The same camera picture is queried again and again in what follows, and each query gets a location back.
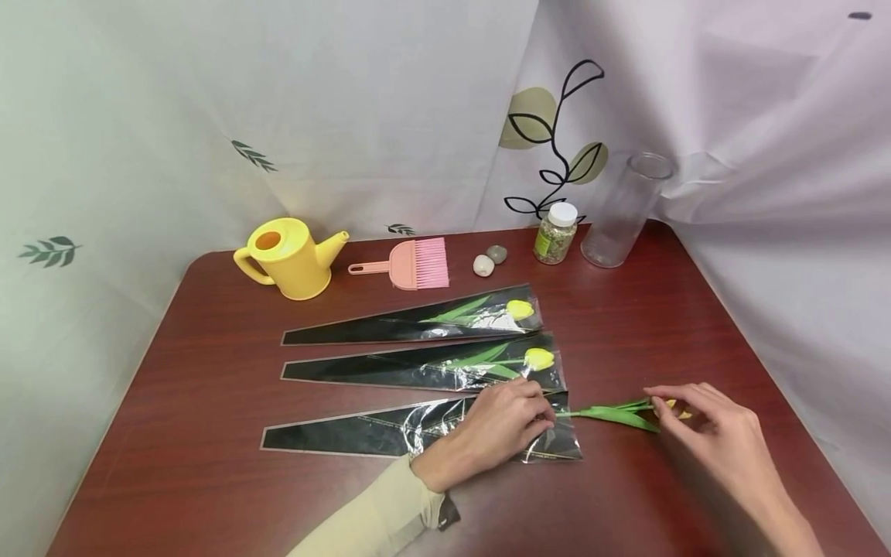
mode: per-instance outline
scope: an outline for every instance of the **white fabric backdrop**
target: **white fabric backdrop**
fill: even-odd
[[[320,235],[472,227],[534,14],[534,0],[4,5],[0,555],[45,553],[200,254],[289,211]],[[67,249],[60,236],[80,246],[66,266],[16,257]]]
[[[888,11],[871,0],[535,5],[7,8],[0,554],[44,552],[201,253],[285,213],[356,238],[397,223],[536,222],[509,197],[543,209],[565,197],[596,215],[598,184],[641,149],[676,158],[681,181],[658,216],[891,540],[880,505],[891,495]],[[847,17],[862,11],[875,17]],[[603,76],[567,96],[552,134],[526,120],[553,144],[503,129],[509,104],[553,125],[585,60],[596,65],[570,86]],[[539,175],[563,174],[560,156],[573,163],[598,142],[586,177],[563,176],[555,193]],[[60,235],[80,246],[68,266],[15,257]]]
[[[891,545],[888,15],[853,0],[542,1],[518,90],[559,91],[580,58],[604,68],[562,141],[603,141],[609,163],[561,195],[588,200],[596,225],[596,186],[624,150],[677,160],[657,216]],[[495,219],[504,195],[540,199],[549,164],[546,149],[500,150],[481,214]]]

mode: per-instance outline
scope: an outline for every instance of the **person's left hand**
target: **person's left hand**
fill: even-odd
[[[430,491],[442,493],[507,461],[556,421],[535,381],[483,389],[463,422],[412,461],[412,471]]]

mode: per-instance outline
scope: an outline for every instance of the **brown table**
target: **brown table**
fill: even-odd
[[[533,230],[448,236],[452,287],[393,288],[346,265],[396,240],[350,243],[329,289],[291,302],[241,274],[231,253],[188,269],[51,556],[281,557],[357,495],[386,459],[258,450],[265,426],[441,398],[432,391],[280,381],[287,360],[353,347],[279,345],[282,332],[529,282],[562,351],[574,407],[709,381],[761,417],[789,492],[829,555],[887,555],[669,228],[650,223],[624,266],[535,262]],[[470,271],[493,243],[510,256]],[[717,537],[658,436],[575,420],[584,461],[508,464],[453,492],[462,521],[406,555],[712,555]]]

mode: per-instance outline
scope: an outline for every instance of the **jar white lid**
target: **jar white lid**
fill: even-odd
[[[548,220],[556,226],[572,226],[578,218],[578,209],[572,203],[554,203],[548,211]]]

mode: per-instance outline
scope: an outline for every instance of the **watering can handle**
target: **watering can handle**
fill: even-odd
[[[250,250],[247,248],[240,248],[235,251],[232,255],[232,259],[235,260],[235,265],[241,269],[241,271],[254,279],[260,284],[275,284],[273,277],[268,274],[262,274],[257,269],[254,268],[253,265],[248,263],[248,258],[250,257]]]

